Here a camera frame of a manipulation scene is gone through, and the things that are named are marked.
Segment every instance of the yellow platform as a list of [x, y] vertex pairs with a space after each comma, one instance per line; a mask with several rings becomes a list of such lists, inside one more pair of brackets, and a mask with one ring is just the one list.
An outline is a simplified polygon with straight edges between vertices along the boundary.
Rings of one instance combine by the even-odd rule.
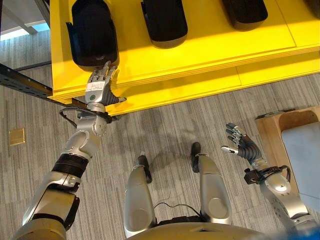
[[[320, 20], [304, 0], [264, 0], [268, 19], [247, 32], [232, 28], [221, 0], [183, 0], [188, 35], [172, 49], [151, 45], [140, 1], [106, 1], [120, 60], [112, 89], [128, 98], [108, 108], [113, 115], [320, 71]], [[50, 2], [51, 98], [66, 104], [84, 95], [91, 74], [72, 60], [66, 22], [74, 2]]]

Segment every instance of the black metal bar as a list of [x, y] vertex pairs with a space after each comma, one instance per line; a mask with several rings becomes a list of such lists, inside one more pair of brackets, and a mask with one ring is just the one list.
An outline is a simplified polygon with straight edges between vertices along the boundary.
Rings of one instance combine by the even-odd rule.
[[34, 68], [42, 67], [42, 66], [45, 66], [45, 65], [49, 65], [51, 63], [52, 63], [51, 61], [43, 61], [43, 62], [39, 62], [39, 63], [36, 63], [36, 64], [31, 64], [31, 65], [27, 65], [27, 66], [18, 67], [18, 68], [15, 68], [14, 70], [17, 71], [17, 72], [20, 72], [20, 71], [23, 71], [23, 70], [34, 69]]
[[2, 2], [3, 2], [3, 0], [0, 0], [0, 32], [1, 32]]
[[50, 28], [50, 10], [47, 6], [47, 3], [44, 0], [34, 0], [38, 9], [40, 10], [45, 22], [48, 24]]
[[53, 95], [51, 87], [33, 80], [3, 64], [0, 64], [0, 85], [61, 106], [87, 107], [84, 102], [74, 98], [72, 98], [71, 104], [63, 104], [49, 99], [48, 97]]
[[18, 24], [21, 28], [23, 28], [29, 34], [36, 34], [37, 33], [37, 31], [32, 26], [26, 26], [25, 23], [18, 16], [16, 16], [9, 8], [7, 8], [5, 5], [2, 6], [2, 11], [3, 11], [3, 14], [5, 14], [8, 18], [10, 18], [16, 24]]

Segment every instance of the sticker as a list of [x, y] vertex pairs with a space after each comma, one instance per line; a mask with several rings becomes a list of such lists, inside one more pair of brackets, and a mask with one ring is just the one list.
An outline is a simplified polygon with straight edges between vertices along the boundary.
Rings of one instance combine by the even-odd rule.
[[105, 81], [95, 81], [95, 82], [90, 82], [86, 85], [86, 92], [90, 91], [100, 91], [104, 89], [105, 86]]

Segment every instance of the robotic hand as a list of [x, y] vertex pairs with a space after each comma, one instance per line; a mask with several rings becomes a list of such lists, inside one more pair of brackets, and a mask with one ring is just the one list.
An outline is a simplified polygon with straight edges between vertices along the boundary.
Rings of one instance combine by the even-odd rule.
[[226, 132], [230, 134], [228, 139], [234, 142], [238, 148], [222, 146], [224, 152], [238, 155], [252, 164], [255, 160], [261, 159], [262, 154], [254, 141], [239, 127], [233, 123], [226, 125]]
[[[22, 220], [22, 227], [13, 240], [65, 240], [66, 231], [73, 224], [80, 199], [74, 194], [88, 162], [99, 150], [100, 139], [112, 119], [106, 106], [123, 102], [111, 91], [111, 81], [116, 68], [108, 61], [88, 80], [85, 92], [86, 108], [65, 108], [60, 114], [72, 123], [75, 133], [69, 138], [52, 171], [48, 172], [38, 187]], [[75, 124], [64, 111], [80, 111]]]
[[[226, 132], [230, 134], [228, 139], [233, 141], [237, 148], [222, 146], [221, 149], [248, 160], [253, 170], [244, 170], [245, 181], [247, 184], [259, 184], [261, 192], [269, 200], [288, 232], [307, 231], [316, 227], [316, 222], [300, 197], [291, 192], [290, 169], [285, 165], [270, 166], [262, 158], [259, 147], [239, 126], [228, 123]], [[287, 178], [281, 175], [283, 169], [287, 169]]]

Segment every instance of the robot forearm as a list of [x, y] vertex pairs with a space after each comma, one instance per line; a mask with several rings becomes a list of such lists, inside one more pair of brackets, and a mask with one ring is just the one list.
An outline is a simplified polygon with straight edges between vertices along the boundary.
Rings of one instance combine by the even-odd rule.
[[[253, 170], [247, 168], [244, 179], [247, 184], [259, 184], [261, 192], [272, 204], [275, 214], [283, 222], [288, 231], [306, 230], [316, 226], [313, 217], [308, 213], [300, 197], [291, 192], [290, 169], [287, 166], [270, 166], [262, 158], [258, 146], [250, 137], [233, 123], [226, 125], [228, 138], [238, 148], [222, 146], [227, 153], [238, 155], [248, 160]], [[287, 178], [281, 175], [287, 169]]]
[[[267, 161], [262, 158], [255, 160], [251, 166], [257, 171], [270, 168]], [[299, 195], [291, 192], [288, 179], [280, 172], [261, 182], [260, 189], [289, 232], [308, 230], [317, 226], [306, 205], [301, 201]]]
[[22, 221], [22, 227], [13, 237], [39, 239], [41, 231], [50, 229], [53, 236], [65, 239], [75, 220], [80, 200], [74, 194], [92, 156], [99, 150], [100, 138], [107, 122], [96, 115], [81, 117], [76, 132], [70, 137], [52, 171], [38, 187]]

